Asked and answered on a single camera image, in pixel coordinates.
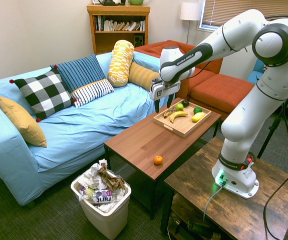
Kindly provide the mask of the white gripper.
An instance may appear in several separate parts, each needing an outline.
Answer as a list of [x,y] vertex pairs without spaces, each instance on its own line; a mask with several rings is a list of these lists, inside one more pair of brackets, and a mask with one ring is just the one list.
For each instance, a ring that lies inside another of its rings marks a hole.
[[154,79],[150,89],[150,98],[154,100],[155,112],[159,113],[159,102],[163,97],[168,96],[167,108],[170,108],[174,94],[180,89],[180,82],[171,85],[166,85],[164,81]]

